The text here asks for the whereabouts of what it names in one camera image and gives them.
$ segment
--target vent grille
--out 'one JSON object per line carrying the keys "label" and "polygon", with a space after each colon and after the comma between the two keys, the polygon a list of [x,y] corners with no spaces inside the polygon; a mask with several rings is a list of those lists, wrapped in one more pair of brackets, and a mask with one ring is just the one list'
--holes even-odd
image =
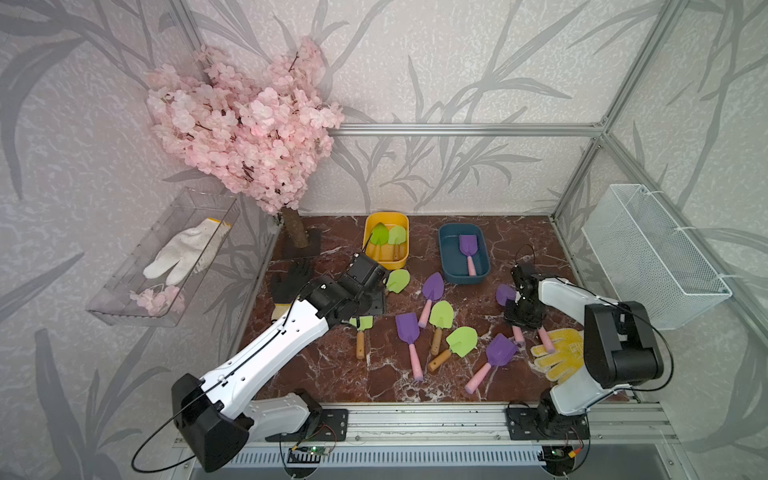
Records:
{"label": "vent grille", "polygon": [[[433,447],[336,447],[319,466],[326,467],[418,467],[418,466],[514,466],[543,465],[538,460],[541,447],[510,446],[433,446]],[[316,457],[296,455],[301,461]],[[246,447],[229,468],[274,468],[282,466],[277,447]]]}

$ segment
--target plastic container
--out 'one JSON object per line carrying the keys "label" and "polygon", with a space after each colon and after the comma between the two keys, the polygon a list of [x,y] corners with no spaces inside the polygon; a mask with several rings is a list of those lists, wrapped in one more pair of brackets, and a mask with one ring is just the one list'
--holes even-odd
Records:
{"label": "plastic container", "polygon": [[[480,227],[473,223],[446,223],[440,227],[438,235],[442,275],[446,282],[457,285],[476,285],[485,280],[491,272],[491,260],[488,257],[488,248],[485,246],[485,237]],[[477,276],[469,276],[467,256],[458,248],[459,235],[476,235],[478,238],[478,252],[472,255]]]}
{"label": "plastic container", "polygon": [[[397,269],[403,268],[406,265],[406,260],[408,259],[408,254],[411,250],[411,245],[410,245],[411,230],[408,224],[408,217],[401,214],[400,212],[377,212],[375,214],[369,215],[368,220],[366,220],[365,235],[363,235],[362,237],[363,247],[366,246],[366,242],[368,241],[368,238],[371,236],[371,231],[373,230],[373,227],[375,227],[379,223],[384,223],[387,226],[387,228],[392,228],[395,225],[399,225],[406,229],[408,236],[406,237],[406,243],[405,243],[406,245],[405,256],[403,256],[403,258],[397,261],[377,260],[387,270],[397,270]],[[373,243],[368,243],[368,248],[366,248],[366,255],[371,257],[375,248],[376,248],[376,245],[374,245]],[[395,247],[393,245],[389,245],[387,243],[382,245],[381,258],[394,258],[394,253],[395,253]]]}
{"label": "plastic container", "polygon": [[685,229],[644,185],[611,185],[582,231],[618,299],[642,303],[659,330],[680,328],[731,297]]}
{"label": "plastic container", "polygon": [[[152,280],[145,278],[142,272],[154,260],[157,252],[177,233],[197,226],[208,217],[220,220],[221,224],[233,226],[240,215],[240,208],[235,200],[237,198],[227,195],[203,194],[188,188],[182,190],[118,271],[88,303],[86,310],[108,325],[176,326],[203,281],[207,268],[202,269],[195,265],[190,274],[177,284],[184,299],[178,296],[172,305],[165,306],[157,315],[150,315],[147,309],[138,306],[136,301],[131,300],[130,292],[140,293],[165,281],[168,272]],[[197,262],[202,264],[204,257],[215,257],[224,241],[225,239],[222,239],[216,245],[209,243]]]}

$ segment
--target tree trunk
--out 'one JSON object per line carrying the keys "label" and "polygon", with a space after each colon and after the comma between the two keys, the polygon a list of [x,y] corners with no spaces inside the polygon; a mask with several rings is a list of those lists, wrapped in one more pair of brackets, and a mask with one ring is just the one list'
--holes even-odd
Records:
{"label": "tree trunk", "polygon": [[299,212],[293,208],[283,207],[280,213],[283,214],[288,237],[290,237],[293,246],[296,248],[307,248],[310,245],[310,238],[306,234],[304,222],[301,221]]}

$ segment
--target leaf pattern wallpaper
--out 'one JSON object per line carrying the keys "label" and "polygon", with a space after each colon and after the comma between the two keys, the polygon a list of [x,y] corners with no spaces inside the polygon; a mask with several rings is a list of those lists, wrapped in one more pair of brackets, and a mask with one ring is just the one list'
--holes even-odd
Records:
{"label": "leaf pattern wallpaper", "polygon": [[[768,307],[768,2],[691,0],[612,134]],[[587,284],[610,293],[581,226],[615,170],[607,153],[558,219]],[[768,351],[725,305],[667,338],[676,380],[661,401],[702,479],[768,469]]]}
{"label": "leaf pattern wallpaper", "polygon": [[[131,456],[168,417],[170,384],[239,345],[276,236],[243,197],[176,328],[107,326],[84,311],[182,187],[222,190],[149,135],[144,73],[167,62],[199,74],[166,13],[148,0],[0,1],[3,480],[134,478]],[[159,435],[144,465],[161,466],[174,436]]]}
{"label": "leaf pattern wallpaper", "polygon": [[[197,36],[256,78],[270,56],[310,35],[325,55],[320,87],[345,106],[349,122],[591,124],[607,110],[663,2],[186,4]],[[702,14],[726,11],[706,0],[691,4]],[[144,73],[169,63],[201,75],[177,27],[178,5],[0,0],[0,422],[11,439],[0,445],[4,480],[141,478],[128,463],[167,416],[170,383],[207,371],[238,347],[244,308],[276,233],[273,220],[244,197],[240,219],[177,327],[106,326],[84,311],[179,189],[222,193],[214,179],[169,161],[148,133]],[[742,17],[746,33],[760,20],[750,20],[754,12]],[[719,47],[729,45],[723,35]],[[731,83],[757,70],[749,65],[738,64]],[[691,82],[673,104],[697,87]],[[306,214],[549,214],[587,142],[338,137],[301,207]],[[573,225],[588,216],[601,188],[620,180],[610,159],[604,163],[605,171],[590,172]],[[710,234],[754,245],[745,233]],[[582,272],[591,269],[589,281],[600,282],[589,261],[577,260]],[[754,378],[761,357],[754,346],[744,349],[750,362],[739,375]],[[758,395],[762,389],[738,392],[725,435],[745,419],[760,421],[736,410]],[[173,437],[170,429],[159,435],[144,464],[161,466],[162,445]]]}
{"label": "leaf pattern wallpaper", "polygon": [[[255,78],[272,55],[312,37],[325,55],[320,88],[348,122],[592,123],[663,2],[187,3],[203,41]],[[301,211],[549,214],[587,142],[337,137]]]}

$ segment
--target pink handle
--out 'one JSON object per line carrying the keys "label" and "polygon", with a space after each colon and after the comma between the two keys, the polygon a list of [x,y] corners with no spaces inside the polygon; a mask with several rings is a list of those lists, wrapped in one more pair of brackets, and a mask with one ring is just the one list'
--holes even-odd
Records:
{"label": "pink handle", "polygon": [[523,331],[519,326],[512,327],[512,334],[515,336],[515,343],[518,345],[525,345],[525,337]]}
{"label": "pink handle", "polygon": [[547,349],[547,353],[554,353],[557,349],[554,347],[554,343],[549,339],[549,333],[544,327],[538,329],[538,338],[541,339],[541,343],[544,344],[544,348]]}
{"label": "pink handle", "polygon": [[477,276],[477,270],[475,270],[475,262],[472,261],[472,257],[467,257],[467,268],[469,268],[469,276]]}
{"label": "pink handle", "polygon": [[475,390],[478,389],[478,386],[480,386],[480,383],[485,378],[486,375],[488,375],[488,372],[491,371],[491,364],[486,363],[482,366],[479,372],[475,374],[475,376],[472,377],[472,379],[467,382],[467,384],[464,386],[464,390],[467,391],[468,394],[475,393]]}
{"label": "pink handle", "polygon": [[411,370],[413,370],[413,378],[416,382],[421,382],[424,379],[422,373],[422,363],[419,361],[419,355],[416,353],[416,345],[410,343],[408,350],[411,351]]}
{"label": "pink handle", "polygon": [[432,311],[432,301],[430,299],[427,299],[427,304],[424,305],[424,310],[422,310],[422,315],[419,317],[419,326],[422,328],[425,328],[427,326],[427,322],[429,321],[429,313]]}

